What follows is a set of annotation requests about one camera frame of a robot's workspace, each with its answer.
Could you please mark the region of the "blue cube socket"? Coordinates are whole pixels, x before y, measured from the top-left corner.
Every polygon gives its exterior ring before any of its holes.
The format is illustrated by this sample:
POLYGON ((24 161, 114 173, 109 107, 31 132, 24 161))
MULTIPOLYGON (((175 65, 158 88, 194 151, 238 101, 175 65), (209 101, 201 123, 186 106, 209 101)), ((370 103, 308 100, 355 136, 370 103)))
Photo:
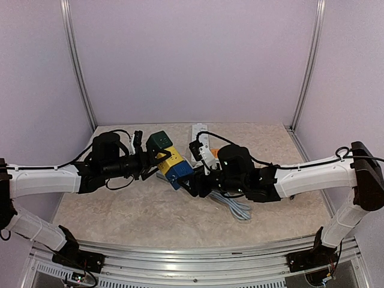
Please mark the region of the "blue cube socket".
POLYGON ((187 161, 182 161, 172 166, 169 171, 165 174, 166 179, 174 190, 178 190, 181 185, 178 182, 179 178, 193 174, 194 170, 187 161))

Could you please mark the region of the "yellow cube socket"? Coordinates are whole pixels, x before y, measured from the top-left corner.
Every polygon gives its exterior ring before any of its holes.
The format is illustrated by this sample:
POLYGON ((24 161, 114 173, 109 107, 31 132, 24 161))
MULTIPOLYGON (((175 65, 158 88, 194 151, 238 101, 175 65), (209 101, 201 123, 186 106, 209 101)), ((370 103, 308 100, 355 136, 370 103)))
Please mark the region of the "yellow cube socket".
POLYGON ((159 171, 163 175, 166 175, 173 166, 181 163, 184 160, 174 146, 168 147, 165 150, 170 152, 171 156, 157 165, 159 171))

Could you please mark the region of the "dark green cube socket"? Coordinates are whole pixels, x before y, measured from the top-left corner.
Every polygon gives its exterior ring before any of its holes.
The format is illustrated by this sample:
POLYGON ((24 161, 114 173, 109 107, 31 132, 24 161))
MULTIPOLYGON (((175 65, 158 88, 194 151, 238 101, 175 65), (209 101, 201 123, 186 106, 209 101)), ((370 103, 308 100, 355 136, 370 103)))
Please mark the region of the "dark green cube socket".
POLYGON ((146 141, 147 150, 150 150, 150 149, 163 150, 171 146, 173 146, 173 142, 171 141, 169 136, 166 134, 166 132, 163 130, 151 134, 148 140, 146 141))

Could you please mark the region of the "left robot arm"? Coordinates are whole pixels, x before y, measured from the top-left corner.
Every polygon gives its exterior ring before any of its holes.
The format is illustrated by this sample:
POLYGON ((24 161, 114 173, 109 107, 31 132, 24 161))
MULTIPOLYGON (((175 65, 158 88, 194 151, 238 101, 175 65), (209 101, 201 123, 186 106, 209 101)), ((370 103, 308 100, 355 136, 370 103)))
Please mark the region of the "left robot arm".
POLYGON ((120 130, 101 133, 75 160, 60 166, 9 165, 1 160, 1 230, 37 241, 77 267, 84 254, 72 233, 54 226, 14 204, 14 199, 47 193, 92 193, 113 178, 146 180, 158 165, 171 157, 173 145, 164 131, 150 135, 142 148, 142 132, 135 131, 130 144, 121 142, 120 130))

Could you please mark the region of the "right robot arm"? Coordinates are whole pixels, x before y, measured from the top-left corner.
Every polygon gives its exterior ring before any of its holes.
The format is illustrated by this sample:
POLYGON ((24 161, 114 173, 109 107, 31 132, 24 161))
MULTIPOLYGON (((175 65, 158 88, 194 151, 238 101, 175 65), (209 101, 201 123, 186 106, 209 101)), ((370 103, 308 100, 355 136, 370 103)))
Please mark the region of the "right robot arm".
POLYGON ((212 191, 224 197, 242 197, 257 202, 277 202, 296 194, 328 188, 349 187, 346 202, 331 221, 316 233, 313 248, 307 253, 312 266, 320 266, 347 234, 369 212, 383 208, 383 173, 380 159, 372 156, 362 142, 344 147, 329 158, 281 166, 261 162, 246 147, 233 142, 218 150, 216 156, 196 139, 189 144, 194 158, 202 166, 176 182, 192 196, 206 197, 212 191))

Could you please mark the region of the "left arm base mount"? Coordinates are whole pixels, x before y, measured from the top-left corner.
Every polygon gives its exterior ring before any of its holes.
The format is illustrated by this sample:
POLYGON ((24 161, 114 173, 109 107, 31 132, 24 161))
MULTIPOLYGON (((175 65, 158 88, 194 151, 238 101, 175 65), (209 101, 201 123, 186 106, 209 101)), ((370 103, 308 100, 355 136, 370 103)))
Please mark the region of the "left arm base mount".
POLYGON ((105 255, 85 250, 55 251, 52 262, 63 266, 99 274, 103 268, 105 255))

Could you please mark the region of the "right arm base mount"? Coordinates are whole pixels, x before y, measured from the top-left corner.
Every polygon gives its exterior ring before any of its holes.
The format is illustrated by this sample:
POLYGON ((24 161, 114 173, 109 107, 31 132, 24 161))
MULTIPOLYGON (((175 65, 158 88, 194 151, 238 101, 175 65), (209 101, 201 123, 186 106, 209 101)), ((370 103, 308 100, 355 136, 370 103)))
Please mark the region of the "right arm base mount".
POLYGON ((338 255, 334 251, 314 253, 311 250, 303 250, 289 253, 286 259, 290 272, 299 272, 335 263, 338 255))

